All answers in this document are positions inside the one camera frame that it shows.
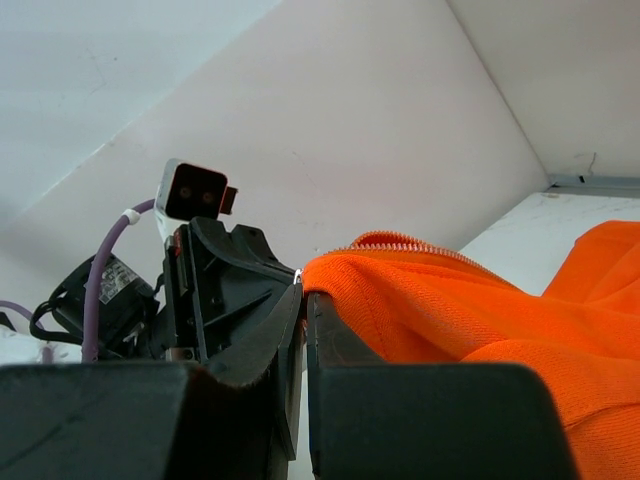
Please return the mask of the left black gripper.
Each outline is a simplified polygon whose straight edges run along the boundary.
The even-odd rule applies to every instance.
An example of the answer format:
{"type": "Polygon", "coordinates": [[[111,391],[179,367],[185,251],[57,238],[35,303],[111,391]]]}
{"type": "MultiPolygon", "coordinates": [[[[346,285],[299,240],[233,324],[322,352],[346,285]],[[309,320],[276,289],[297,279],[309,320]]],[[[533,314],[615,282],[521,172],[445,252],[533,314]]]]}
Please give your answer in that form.
{"type": "MultiPolygon", "coordinates": [[[[30,320],[40,340],[81,345],[84,303],[93,260],[78,266],[30,320]]],[[[169,237],[164,276],[154,285],[110,255],[98,296],[99,358],[163,359],[190,349],[206,363],[250,333],[293,283],[294,271],[272,252],[262,230],[196,217],[169,237]],[[157,295],[165,281],[166,304],[157,295]]]]}

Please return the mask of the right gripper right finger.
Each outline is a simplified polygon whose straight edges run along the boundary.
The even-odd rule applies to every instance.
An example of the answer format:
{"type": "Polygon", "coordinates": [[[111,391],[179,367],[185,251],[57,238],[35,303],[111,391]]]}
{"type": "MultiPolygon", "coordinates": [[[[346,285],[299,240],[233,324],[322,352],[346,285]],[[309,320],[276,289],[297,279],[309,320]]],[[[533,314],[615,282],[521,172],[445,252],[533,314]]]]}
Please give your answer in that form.
{"type": "Polygon", "coordinates": [[[315,473],[360,473],[366,449],[357,389],[383,364],[323,293],[307,296],[309,449],[315,473]]]}

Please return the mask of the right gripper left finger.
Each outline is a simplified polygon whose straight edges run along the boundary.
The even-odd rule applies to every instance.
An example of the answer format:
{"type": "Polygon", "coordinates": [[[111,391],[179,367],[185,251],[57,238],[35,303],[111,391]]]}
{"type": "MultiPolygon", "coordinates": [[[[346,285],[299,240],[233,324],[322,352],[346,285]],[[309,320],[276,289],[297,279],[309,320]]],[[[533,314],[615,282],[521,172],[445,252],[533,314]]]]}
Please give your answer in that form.
{"type": "Polygon", "coordinates": [[[303,292],[300,283],[288,286],[267,318],[242,339],[210,359],[209,371],[217,382],[243,393],[267,383],[275,422],[285,456],[297,456],[304,327],[301,320],[303,292]]]}

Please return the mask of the orange zip jacket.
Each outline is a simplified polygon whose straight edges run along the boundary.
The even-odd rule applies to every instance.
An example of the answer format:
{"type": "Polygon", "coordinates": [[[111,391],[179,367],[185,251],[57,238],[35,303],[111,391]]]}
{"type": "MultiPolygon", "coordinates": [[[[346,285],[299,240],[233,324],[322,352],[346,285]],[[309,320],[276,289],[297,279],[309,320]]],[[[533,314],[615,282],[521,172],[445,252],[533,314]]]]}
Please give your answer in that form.
{"type": "Polygon", "coordinates": [[[342,320],[393,363],[515,362],[551,390],[585,479],[639,475],[639,226],[579,237],[530,295],[457,252],[377,231],[303,270],[342,320]]]}

